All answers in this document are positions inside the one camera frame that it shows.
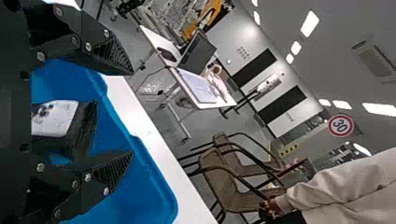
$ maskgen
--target white table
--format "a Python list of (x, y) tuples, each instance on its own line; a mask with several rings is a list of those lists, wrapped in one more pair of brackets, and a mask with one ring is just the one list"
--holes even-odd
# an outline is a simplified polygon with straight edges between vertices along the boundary
[(163, 177), (177, 198), (176, 224), (218, 223), (206, 207), (169, 147), (161, 137), (124, 77), (103, 76), (107, 96), (121, 121), (130, 132), (142, 139)]
[[(163, 63), (165, 68), (169, 71), (169, 73), (172, 75), (172, 77), (176, 81), (176, 84), (166, 94), (166, 95), (168, 95), (168, 97), (162, 102), (161, 107), (162, 108), (168, 107), (171, 110), (177, 123), (180, 125), (184, 134), (186, 134), (186, 136), (187, 136), (186, 138), (183, 139), (183, 141), (188, 141), (189, 139), (191, 139), (191, 135), (190, 135), (189, 131), (187, 130), (187, 128), (184, 126), (183, 120), (186, 119), (193, 112), (195, 112), (196, 110), (215, 109), (215, 108), (222, 108), (222, 107), (236, 105), (236, 101), (233, 99), (231, 94), (228, 92), (227, 92), (227, 94), (225, 94), (224, 98), (222, 98), (221, 96), (218, 96), (217, 102), (215, 104), (199, 102), (198, 99), (193, 94), (193, 92), (191, 91), (191, 89), (189, 88), (189, 86), (187, 85), (187, 83), (181, 77), (180, 73), (176, 70), (176, 67), (177, 67), (178, 63), (180, 62), (182, 56), (181, 56), (179, 50), (177, 49), (177, 47), (175, 46), (175, 44), (172, 41), (150, 31), (150, 29), (148, 29), (142, 25), (139, 26), (139, 28), (140, 28), (141, 32), (143, 33), (144, 37), (147, 39), (147, 41), (152, 46), (152, 50), (150, 51), (148, 56), (145, 58), (145, 61), (147, 61), (154, 53), (157, 54), (157, 56), (160, 58), (160, 61)], [(172, 61), (166, 60), (161, 55), (161, 53), (157, 50), (157, 48), (169, 50), (175, 56), (177, 61), (172, 62)], [(184, 93), (190, 99), (190, 101), (192, 102), (192, 104), (194, 106), (194, 108), (183, 118), (180, 118), (178, 116), (176, 110), (170, 104), (171, 101), (176, 97), (176, 95), (180, 91), (184, 91)]]

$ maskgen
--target white wall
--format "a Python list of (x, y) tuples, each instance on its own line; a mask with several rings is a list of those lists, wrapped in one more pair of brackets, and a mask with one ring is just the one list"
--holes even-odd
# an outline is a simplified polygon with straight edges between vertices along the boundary
[(260, 26), (255, 23), (238, 2), (235, 2), (233, 11), (224, 17), (207, 35), (209, 40), (218, 47), (219, 60), (231, 75), (235, 74), (249, 62), (244, 61), (236, 52), (240, 47), (243, 47), (249, 52), (250, 60), (253, 60), (268, 48), (276, 56), (277, 61), (274, 64), (254, 77), (241, 89), (244, 93), (248, 93), (273, 73), (278, 74), (282, 83), (263, 96), (259, 101), (252, 101), (257, 111), (268, 106), (295, 85), (299, 85), (300, 89), (307, 96), (307, 99), (289, 111), (292, 120), (290, 120), (289, 116), (283, 115), (269, 124), (269, 127), (276, 136), (288, 132), (322, 111), (322, 106), (315, 99), (312, 92), (299, 79), (296, 72), (286, 62), (284, 56), (276, 48), (273, 41), (265, 34)]

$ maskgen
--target white sleeve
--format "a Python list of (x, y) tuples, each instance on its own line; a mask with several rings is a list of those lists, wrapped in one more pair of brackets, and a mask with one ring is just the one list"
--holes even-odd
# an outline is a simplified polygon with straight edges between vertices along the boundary
[(320, 171), (309, 182), (298, 183), (276, 197), (276, 202), (285, 213), (348, 203), (385, 188), (395, 179), (396, 147)]

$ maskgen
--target speed limit sign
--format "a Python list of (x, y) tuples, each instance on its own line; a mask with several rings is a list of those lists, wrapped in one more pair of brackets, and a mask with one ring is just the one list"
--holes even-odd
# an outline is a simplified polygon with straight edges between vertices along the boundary
[(329, 120), (329, 130), (336, 137), (347, 137), (355, 130), (355, 123), (347, 115), (336, 115)]

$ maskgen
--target black panel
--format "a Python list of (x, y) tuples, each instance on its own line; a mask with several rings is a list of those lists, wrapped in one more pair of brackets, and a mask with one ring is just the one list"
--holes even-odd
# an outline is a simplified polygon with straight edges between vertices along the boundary
[(293, 87), (281, 97), (277, 98), (267, 107), (259, 111), (260, 118), (266, 123), (270, 123), (277, 117), (292, 109), (295, 105), (306, 99), (304, 93), (298, 86)]
[(233, 75), (233, 81), (239, 88), (241, 88), (274, 62), (276, 62), (276, 57), (271, 50), (266, 49), (253, 61), (245, 65), (245, 67)]

